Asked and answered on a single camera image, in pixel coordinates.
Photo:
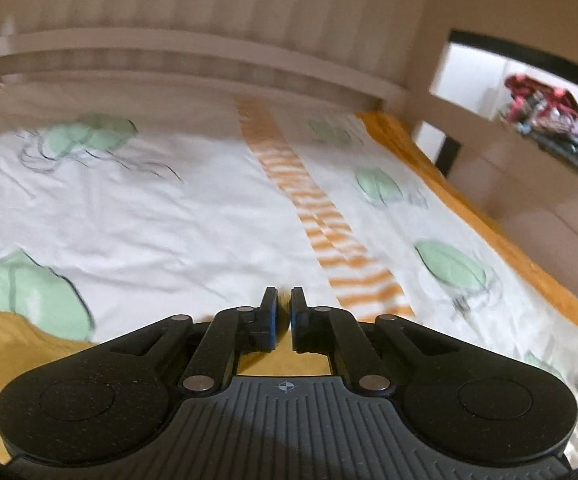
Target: orange stripe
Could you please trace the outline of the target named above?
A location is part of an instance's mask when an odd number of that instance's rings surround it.
[[[309,211],[317,211],[318,209],[335,209],[336,206],[331,200],[323,200],[321,202],[305,202],[303,207]]]
[[[323,251],[325,249],[335,248],[329,240],[322,240],[322,242],[311,242],[311,246],[315,251]]]
[[[365,278],[331,278],[331,286],[356,286],[356,285],[376,285],[392,278],[392,273],[385,269]]]
[[[358,269],[359,267],[366,267],[373,263],[371,259],[367,258],[366,256],[351,256],[349,258],[345,258],[343,256],[330,256],[330,257],[321,257],[318,258],[318,262],[320,267],[337,267],[337,266],[346,266],[352,267],[353,269]]]
[[[302,161],[297,156],[286,156],[286,155],[264,155],[260,157],[260,160],[264,164],[274,164],[277,166],[286,166],[287,164],[295,164],[304,168]]]
[[[322,255],[317,260],[323,269],[328,269],[327,279],[334,292],[336,288],[346,288],[346,296],[340,298],[341,290],[336,294],[339,303],[344,307],[377,301],[386,303],[394,295],[402,294],[402,287],[395,282],[390,270],[381,270],[380,264],[368,256],[367,248],[355,240],[344,217],[313,181],[264,106],[245,99],[236,99],[236,105],[243,138],[269,179],[287,193],[295,205],[313,250],[316,253],[326,251],[333,254]],[[374,266],[369,276],[336,276],[339,272],[336,267],[362,269],[369,265]],[[349,287],[353,286],[379,286],[380,289],[374,293],[349,294]]]
[[[325,236],[329,239],[329,241],[334,243],[350,240],[349,236],[345,235],[344,233],[326,233]]]
[[[351,234],[351,227],[344,222],[327,222],[327,229],[331,231],[345,231]]]
[[[284,177],[307,177],[309,178],[309,173],[307,170],[302,168],[301,170],[294,170],[294,171],[284,171],[284,170],[268,170],[268,173],[271,174],[272,178],[284,178]]]
[[[322,211],[322,212],[314,212],[314,215],[318,218],[327,219],[327,218],[337,218],[344,220],[343,217],[338,211]]]
[[[326,198],[327,196],[322,191],[298,191],[291,193],[294,198]]]
[[[338,298],[338,302],[344,308],[351,308],[363,303],[384,302],[393,298],[397,294],[402,294],[402,287],[398,283],[387,285],[375,294],[351,294],[344,298]]]

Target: wall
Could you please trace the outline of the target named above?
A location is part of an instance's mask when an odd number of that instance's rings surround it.
[[[505,66],[502,56],[450,44],[431,92],[475,114],[490,116]]]
[[[0,36],[95,26],[211,32],[312,54],[399,83],[424,1],[0,0]],[[304,91],[322,98],[344,94],[342,89],[309,78],[198,56],[80,51],[0,60],[0,72],[57,68],[182,72]]]
[[[430,92],[451,29],[578,63],[578,0],[427,0],[407,70],[405,114],[406,122],[426,121],[463,144],[450,181],[578,296],[578,176],[517,134]]]

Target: bed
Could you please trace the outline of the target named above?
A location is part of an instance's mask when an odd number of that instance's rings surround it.
[[[409,135],[428,121],[500,166],[512,140],[429,92],[447,38],[548,42],[578,62],[578,1],[554,0],[562,22],[541,0],[430,1],[0,0],[0,389],[272,285],[541,367],[578,400],[578,297]],[[541,156],[514,157],[522,190],[550,186],[525,178]],[[460,172],[462,189],[479,179]],[[515,239],[549,248],[539,231]],[[242,372],[326,373],[287,345]],[[566,455],[578,466],[578,424]]]
[[[393,117],[189,86],[0,84],[0,313],[82,348],[258,304],[268,285],[408,317],[578,399],[578,300]],[[567,452],[578,465],[578,427]]]

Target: mattress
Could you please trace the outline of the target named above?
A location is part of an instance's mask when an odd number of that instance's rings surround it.
[[[302,286],[544,368],[578,399],[578,301],[405,136],[194,88],[0,85],[0,311],[102,342]],[[577,466],[578,425],[566,453]]]

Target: black device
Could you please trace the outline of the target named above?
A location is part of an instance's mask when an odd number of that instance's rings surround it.
[[[29,480],[557,478],[578,416],[553,375],[391,315],[359,323],[291,292],[297,352],[331,376],[237,376],[271,351],[260,307],[181,314],[31,370],[0,393]]]

